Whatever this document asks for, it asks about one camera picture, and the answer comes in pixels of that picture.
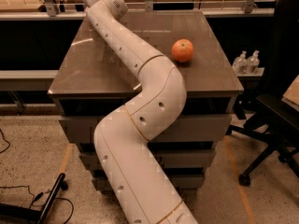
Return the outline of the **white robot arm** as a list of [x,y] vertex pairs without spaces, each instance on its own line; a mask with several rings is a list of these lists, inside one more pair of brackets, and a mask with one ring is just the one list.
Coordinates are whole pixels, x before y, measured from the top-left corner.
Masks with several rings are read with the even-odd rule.
[[198,224],[148,148],[182,112],[182,74],[159,50],[119,23],[124,0],[83,0],[87,17],[141,85],[141,92],[97,124],[93,140],[130,224]]

